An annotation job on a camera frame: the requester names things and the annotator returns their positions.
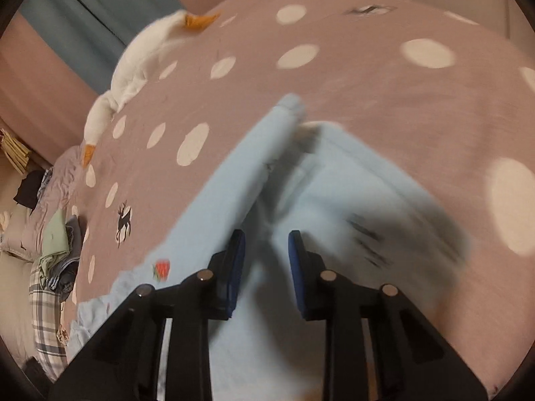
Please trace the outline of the light blue strawberry pants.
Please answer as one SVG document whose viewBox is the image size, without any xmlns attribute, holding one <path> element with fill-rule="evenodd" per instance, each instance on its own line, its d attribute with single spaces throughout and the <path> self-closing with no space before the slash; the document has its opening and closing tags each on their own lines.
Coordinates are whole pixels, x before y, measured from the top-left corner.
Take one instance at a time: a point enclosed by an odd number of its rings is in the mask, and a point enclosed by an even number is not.
<svg viewBox="0 0 535 401">
<path fill-rule="evenodd" d="M 73 358 L 138 285 L 175 285 L 205 267 L 235 229 L 246 259 L 231 320 L 209 331 L 218 400 L 298 400 L 321 378 L 324 333 L 298 315 L 288 256 L 291 232 L 360 285 L 392 283 L 423 311 L 452 289 L 469 236 L 400 168 L 339 126 L 308 122 L 284 97 L 238 143 L 170 228 L 134 207 L 126 255 L 100 250 L 109 292 L 83 300 L 71 325 Z M 167 262 L 166 281 L 156 263 Z"/>
</svg>

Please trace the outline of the plaid pillow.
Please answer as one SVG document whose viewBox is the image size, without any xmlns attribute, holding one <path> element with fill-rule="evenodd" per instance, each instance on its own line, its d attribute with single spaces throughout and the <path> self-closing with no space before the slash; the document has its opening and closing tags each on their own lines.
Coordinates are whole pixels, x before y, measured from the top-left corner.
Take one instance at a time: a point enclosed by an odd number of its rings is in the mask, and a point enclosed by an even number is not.
<svg viewBox="0 0 535 401">
<path fill-rule="evenodd" d="M 41 286 L 37 265 L 30 275 L 29 303 L 36 359 L 47 378 L 54 382 L 68 365 L 67 338 L 61 323 L 60 297 Z"/>
</svg>

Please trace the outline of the folded dark jeans stack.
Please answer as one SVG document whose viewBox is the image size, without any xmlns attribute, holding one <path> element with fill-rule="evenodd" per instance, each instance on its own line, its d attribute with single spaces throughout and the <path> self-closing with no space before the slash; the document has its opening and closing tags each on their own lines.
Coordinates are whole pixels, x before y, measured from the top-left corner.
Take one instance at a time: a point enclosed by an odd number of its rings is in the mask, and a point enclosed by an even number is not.
<svg viewBox="0 0 535 401">
<path fill-rule="evenodd" d="M 69 218 L 65 225 L 65 232 L 69 244 L 69 252 L 62 259 L 55 260 L 41 281 L 42 286 L 47 291 L 52 291 L 59 296 L 60 302 L 65 302 L 73 291 L 80 263 L 83 232 L 78 216 Z"/>
</svg>

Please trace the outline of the folded green garment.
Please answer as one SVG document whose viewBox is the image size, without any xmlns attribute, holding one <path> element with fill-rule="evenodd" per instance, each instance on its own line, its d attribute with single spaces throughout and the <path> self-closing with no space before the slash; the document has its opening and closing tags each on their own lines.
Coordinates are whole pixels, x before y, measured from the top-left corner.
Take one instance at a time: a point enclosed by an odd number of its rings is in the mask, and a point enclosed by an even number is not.
<svg viewBox="0 0 535 401">
<path fill-rule="evenodd" d="M 69 238 L 65 227 L 65 210 L 59 208 L 43 229 L 42 254 L 39 259 L 41 276 L 48 278 L 52 266 L 70 252 Z"/>
</svg>

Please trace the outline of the lilac crumpled blanket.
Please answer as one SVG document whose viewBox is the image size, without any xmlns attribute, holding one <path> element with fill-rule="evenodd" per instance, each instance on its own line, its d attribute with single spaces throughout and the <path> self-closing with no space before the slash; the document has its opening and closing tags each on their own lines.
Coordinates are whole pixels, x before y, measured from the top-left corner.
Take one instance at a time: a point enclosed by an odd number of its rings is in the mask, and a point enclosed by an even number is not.
<svg viewBox="0 0 535 401">
<path fill-rule="evenodd" d="M 44 228 L 55 212 L 71 205 L 74 192 L 81 182 L 83 146 L 68 148 L 52 167 L 52 177 L 37 202 L 35 210 L 30 213 L 22 234 L 21 244 L 36 260 L 41 255 Z"/>
</svg>

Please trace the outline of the black garment on bed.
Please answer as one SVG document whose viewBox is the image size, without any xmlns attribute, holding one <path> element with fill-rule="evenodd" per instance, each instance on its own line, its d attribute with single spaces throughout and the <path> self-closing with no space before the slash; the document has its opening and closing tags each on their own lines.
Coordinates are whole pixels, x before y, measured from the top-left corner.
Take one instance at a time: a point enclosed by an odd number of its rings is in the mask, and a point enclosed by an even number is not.
<svg viewBox="0 0 535 401">
<path fill-rule="evenodd" d="M 14 197 L 14 202 L 23 207 L 34 210 L 37 205 L 38 192 L 42 185 L 44 171 L 36 169 L 29 172 L 21 181 Z"/>
</svg>

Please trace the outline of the yellow tassel hanging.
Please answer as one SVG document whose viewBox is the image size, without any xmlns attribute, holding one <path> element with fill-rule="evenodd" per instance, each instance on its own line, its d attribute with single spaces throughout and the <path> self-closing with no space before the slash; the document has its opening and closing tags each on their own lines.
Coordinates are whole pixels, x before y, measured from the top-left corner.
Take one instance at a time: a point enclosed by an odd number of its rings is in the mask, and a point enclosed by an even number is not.
<svg viewBox="0 0 535 401">
<path fill-rule="evenodd" d="M 15 171 L 24 176 L 31 157 L 30 149 L 6 129 L 1 129 L 1 150 Z"/>
</svg>

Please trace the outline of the pink polka dot duvet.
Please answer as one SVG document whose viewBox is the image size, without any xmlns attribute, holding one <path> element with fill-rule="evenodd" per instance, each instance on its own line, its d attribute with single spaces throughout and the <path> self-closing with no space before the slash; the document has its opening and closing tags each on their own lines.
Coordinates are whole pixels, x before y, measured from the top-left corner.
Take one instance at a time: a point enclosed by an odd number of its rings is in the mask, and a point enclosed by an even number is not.
<svg viewBox="0 0 535 401">
<path fill-rule="evenodd" d="M 136 286 L 180 283 L 241 229 L 237 309 L 209 324 L 215 399 L 318 397 L 298 230 L 331 270 L 396 285 L 495 396 L 534 341 L 534 64 L 410 0 L 227 0 L 109 123 L 71 210 L 69 359 Z"/>
</svg>

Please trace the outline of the white goose plush toy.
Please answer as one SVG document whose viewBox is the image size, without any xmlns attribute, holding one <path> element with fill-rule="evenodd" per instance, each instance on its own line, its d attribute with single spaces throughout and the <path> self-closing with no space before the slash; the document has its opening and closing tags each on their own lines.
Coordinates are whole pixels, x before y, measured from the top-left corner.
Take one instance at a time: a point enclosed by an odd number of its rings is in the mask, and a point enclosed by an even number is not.
<svg viewBox="0 0 535 401">
<path fill-rule="evenodd" d="M 164 58 L 218 18 L 219 15 L 193 15 L 178 10 L 148 24 L 131 40 L 113 71 L 110 88 L 93 102 L 87 115 L 83 129 L 83 167 L 89 165 L 100 137 L 114 116 L 140 92 Z"/>
</svg>

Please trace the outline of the blue curtain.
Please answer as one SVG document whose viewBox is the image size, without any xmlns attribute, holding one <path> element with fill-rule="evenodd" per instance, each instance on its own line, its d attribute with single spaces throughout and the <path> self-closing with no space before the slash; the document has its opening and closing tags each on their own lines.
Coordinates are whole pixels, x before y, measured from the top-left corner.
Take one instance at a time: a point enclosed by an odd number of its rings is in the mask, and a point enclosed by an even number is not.
<svg viewBox="0 0 535 401">
<path fill-rule="evenodd" d="M 20 12 L 60 59 L 101 94 L 135 35 L 182 8 L 180 0 L 24 0 Z"/>
</svg>

